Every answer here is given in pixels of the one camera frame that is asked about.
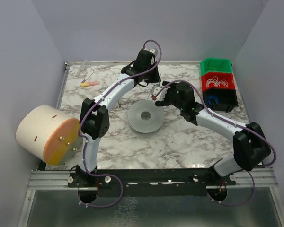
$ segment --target metal frame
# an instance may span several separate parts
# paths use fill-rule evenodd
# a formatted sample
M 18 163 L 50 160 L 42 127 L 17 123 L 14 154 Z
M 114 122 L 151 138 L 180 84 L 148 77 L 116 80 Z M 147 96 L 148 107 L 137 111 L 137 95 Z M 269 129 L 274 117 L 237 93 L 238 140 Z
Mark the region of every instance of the metal frame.
M 120 64 L 127 64 L 129 61 L 95 61 L 95 62 L 88 62 L 87 65 L 115 65 L 117 63 Z M 199 63 L 199 61 L 185 61 L 185 62 L 175 62 L 175 61 L 167 61 L 162 62 L 165 64 L 191 64 L 191 63 Z M 56 108 L 59 109 L 62 97 L 69 73 L 69 69 L 71 65 L 81 65 L 82 62 L 71 62 L 65 63 L 66 68 L 62 80 L 62 87 L 59 93 L 59 97 L 57 100 Z M 70 172 L 65 171 L 32 171 L 28 186 L 27 186 L 27 193 L 25 196 L 24 204 L 22 207 L 18 227 L 25 227 L 27 226 L 30 211 L 33 206 L 36 190 L 96 190 L 96 188 L 68 188 L 68 177 Z M 284 227 L 284 207 L 282 205 L 282 201 L 277 190 L 277 180 L 272 168 L 269 169 L 254 169 L 251 171 L 256 183 L 256 187 L 269 187 L 272 198 L 277 210 L 277 214 L 280 218 L 281 225 Z M 252 187 L 252 181 L 248 173 L 246 172 L 239 172 L 234 174 L 236 176 L 236 185 L 228 186 L 228 188 L 247 188 Z M 217 186 L 207 186 L 207 189 L 217 188 Z

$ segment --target plastic bin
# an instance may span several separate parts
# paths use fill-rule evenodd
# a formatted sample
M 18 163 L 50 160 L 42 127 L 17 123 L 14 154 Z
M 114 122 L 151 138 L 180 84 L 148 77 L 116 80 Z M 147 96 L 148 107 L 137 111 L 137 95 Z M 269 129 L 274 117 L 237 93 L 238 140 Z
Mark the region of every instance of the plastic bin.
M 200 63 L 201 76 L 208 72 L 232 73 L 231 61 L 224 58 L 206 58 Z
M 210 88 L 202 94 L 206 105 L 212 110 L 229 112 L 238 106 L 235 89 Z
M 201 77 L 202 91 L 210 88 L 235 89 L 232 73 L 208 72 Z

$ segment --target white cord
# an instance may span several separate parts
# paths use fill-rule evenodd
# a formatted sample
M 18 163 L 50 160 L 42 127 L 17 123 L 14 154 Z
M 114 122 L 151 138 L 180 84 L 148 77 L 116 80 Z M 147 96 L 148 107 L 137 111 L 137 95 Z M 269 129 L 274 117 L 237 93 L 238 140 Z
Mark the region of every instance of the white cord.
M 218 77 L 215 76 L 211 79 L 208 79 L 206 82 L 206 87 L 209 87 L 210 84 L 213 84 L 214 87 L 219 87 L 220 85 L 224 85 L 224 87 L 228 87 L 228 82 L 224 79 L 218 81 Z

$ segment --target gray floor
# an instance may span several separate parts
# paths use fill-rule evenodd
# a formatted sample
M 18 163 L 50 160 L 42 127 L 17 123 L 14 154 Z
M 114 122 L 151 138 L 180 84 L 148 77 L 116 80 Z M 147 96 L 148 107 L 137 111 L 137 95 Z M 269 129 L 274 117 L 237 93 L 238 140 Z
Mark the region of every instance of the gray floor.
M 251 189 L 229 189 L 225 201 L 242 202 Z M 108 204 L 114 198 L 100 198 Z M 29 227 L 280 227 L 269 188 L 257 188 L 245 206 L 225 207 L 208 197 L 125 197 L 106 209 L 78 205 L 77 192 L 38 191 Z

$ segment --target round plate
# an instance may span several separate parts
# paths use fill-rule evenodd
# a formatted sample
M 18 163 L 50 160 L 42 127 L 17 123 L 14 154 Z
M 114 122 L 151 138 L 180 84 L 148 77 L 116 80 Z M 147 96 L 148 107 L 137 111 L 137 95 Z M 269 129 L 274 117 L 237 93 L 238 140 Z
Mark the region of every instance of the round plate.
M 141 100 L 129 108 L 127 117 L 132 129 L 140 133 L 150 133 L 162 126 L 164 112 L 163 108 L 155 106 L 154 102 Z

